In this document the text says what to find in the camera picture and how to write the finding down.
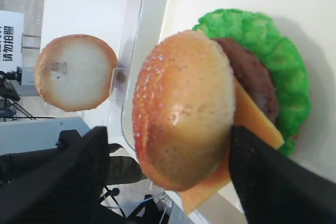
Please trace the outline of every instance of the top bun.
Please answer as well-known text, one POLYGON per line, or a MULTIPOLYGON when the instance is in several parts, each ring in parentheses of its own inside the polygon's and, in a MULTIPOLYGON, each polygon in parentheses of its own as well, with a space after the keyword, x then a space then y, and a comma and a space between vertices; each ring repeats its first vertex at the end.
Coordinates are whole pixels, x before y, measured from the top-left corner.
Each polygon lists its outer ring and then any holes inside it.
POLYGON ((65 111, 94 109, 108 97, 117 63, 113 49, 99 38, 60 37, 40 54, 35 85, 46 102, 65 111))
POLYGON ((234 120, 233 72, 218 43, 184 31, 157 45, 134 93, 133 134, 141 168, 169 190, 187 190, 223 159, 234 120))

